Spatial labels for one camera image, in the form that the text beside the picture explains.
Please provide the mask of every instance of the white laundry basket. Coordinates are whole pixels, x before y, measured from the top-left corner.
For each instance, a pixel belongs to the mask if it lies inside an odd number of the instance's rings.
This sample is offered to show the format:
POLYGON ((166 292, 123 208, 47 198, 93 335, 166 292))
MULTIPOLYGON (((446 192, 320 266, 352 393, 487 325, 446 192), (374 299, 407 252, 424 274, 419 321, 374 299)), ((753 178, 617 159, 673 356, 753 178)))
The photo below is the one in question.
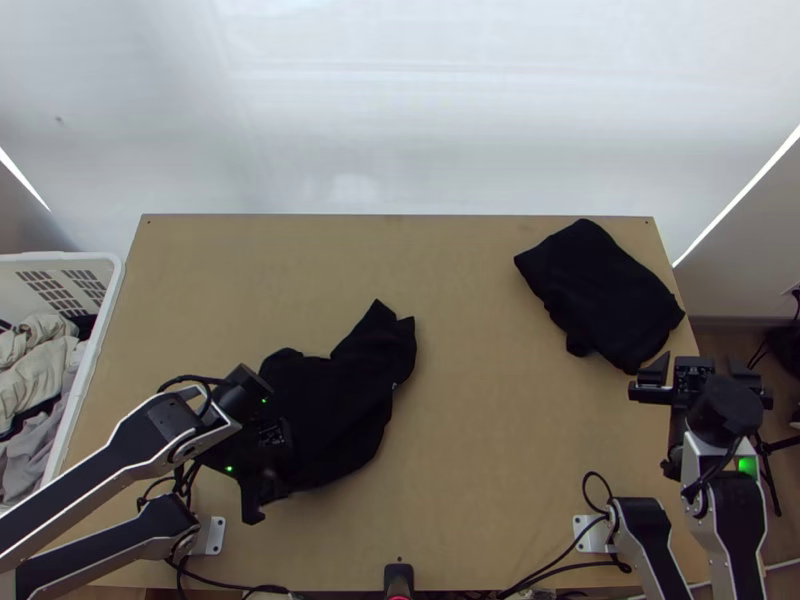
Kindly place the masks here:
POLYGON ((16 325, 34 312, 65 317, 97 315, 64 416, 53 441, 43 482, 59 472, 108 328, 123 276, 112 254, 29 252, 0 254, 0 319, 16 325))

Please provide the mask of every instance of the tabletop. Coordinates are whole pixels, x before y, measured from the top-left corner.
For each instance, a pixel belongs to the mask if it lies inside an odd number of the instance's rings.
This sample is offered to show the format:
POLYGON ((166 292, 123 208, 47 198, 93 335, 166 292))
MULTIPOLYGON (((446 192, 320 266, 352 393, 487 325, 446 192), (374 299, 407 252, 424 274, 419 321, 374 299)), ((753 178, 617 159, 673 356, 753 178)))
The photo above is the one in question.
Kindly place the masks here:
MULTIPOLYGON (((419 589, 501 589, 543 566, 587 512, 581 478, 620 496, 653 496, 673 524, 688 580, 707 575, 677 484, 658 466, 668 409, 627 399, 631 379, 600 356, 577 358, 513 264, 575 217, 144 216, 70 441, 67 466, 182 373, 222 377, 289 346, 327 356, 379 298, 416 317, 416 369, 395 393, 381 448, 360 471, 239 521, 239 489, 203 470, 194 508, 228 518, 219 556, 190 568, 247 585, 375 590, 402 560, 419 589)), ((678 297, 651 218, 595 218, 678 297)), ((665 350, 695 355, 686 319, 665 350)), ((140 482, 63 539, 136 514, 140 482)), ((575 560, 596 560, 580 555, 575 560)), ((107 585, 172 587, 139 561, 107 585)), ((572 571, 554 586, 636 585, 614 568, 572 571)))

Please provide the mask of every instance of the green led light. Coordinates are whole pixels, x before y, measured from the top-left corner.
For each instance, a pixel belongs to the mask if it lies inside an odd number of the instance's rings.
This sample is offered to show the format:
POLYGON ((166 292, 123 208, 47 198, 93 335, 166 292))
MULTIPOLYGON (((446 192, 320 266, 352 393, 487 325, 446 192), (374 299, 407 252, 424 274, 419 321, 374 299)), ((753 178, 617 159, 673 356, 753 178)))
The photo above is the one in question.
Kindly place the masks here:
POLYGON ((758 461, 755 456, 745 456, 739 459, 737 469, 740 473, 749 475, 753 479, 758 478, 758 461))

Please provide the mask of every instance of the black cloth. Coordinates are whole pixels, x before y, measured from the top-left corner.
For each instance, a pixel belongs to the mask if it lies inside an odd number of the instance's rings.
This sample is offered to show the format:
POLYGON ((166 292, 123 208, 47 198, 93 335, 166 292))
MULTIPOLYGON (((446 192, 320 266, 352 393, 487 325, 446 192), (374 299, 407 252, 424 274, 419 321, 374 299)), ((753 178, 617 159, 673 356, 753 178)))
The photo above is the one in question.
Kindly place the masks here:
POLYGON ((85 342, 91 337, 92 329, 94 329, 94 324, 97 321, 97 315, 81 315, 66 318, 78 326, 78 339, 81 342, 85 342))
POLYGON ((658 277, 588 219, 518 254, 514 264, 566 332, 570 353, 597 351, 629 375, 661 349, 685 314, 658 277))
POLYGON ((414 318, 398 320, 375 300, 330 358, 284 348, 264 360, 259 375, 275 391, 270 409, 291 430, 292 452, 278 470, 293 491, 330 483, 375 456, 392 392, 411 375, 416 353, 414 318))
POLYGON ((8 428, 8 431, 0 434, 0 442, 7 442, 20 431, 22 431, 22 426, 25 425, 25 421, 31 417, 35 417, 42 412, 46 412, 49 415, 51 412, 53 412, 53 407, 59 400, 61 400, 61 394, 56 394, 52 398, 48 398, 47 400, 39 402, 39 404, 36 406, 32 406, 31 408, 15 414, 11 418, 11 427, 8 428))

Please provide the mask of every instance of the white wall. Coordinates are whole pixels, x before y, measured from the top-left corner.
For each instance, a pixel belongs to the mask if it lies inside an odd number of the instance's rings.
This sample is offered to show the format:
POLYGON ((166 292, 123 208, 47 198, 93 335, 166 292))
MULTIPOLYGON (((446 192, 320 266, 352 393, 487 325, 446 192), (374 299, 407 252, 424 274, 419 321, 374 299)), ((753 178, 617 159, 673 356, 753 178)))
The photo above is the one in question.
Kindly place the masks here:
POLYGON ((654 215, 800 122, 794 0, 0 0, 0 145, 86 250, 142 212, 654 215))
POLYGON ((800 283, 800 143, 795 143, 675 270, 689 314, 786 317, 800 283))
POLYGON ((75 250, 53 216, 0 163, 0 254, 75 250))

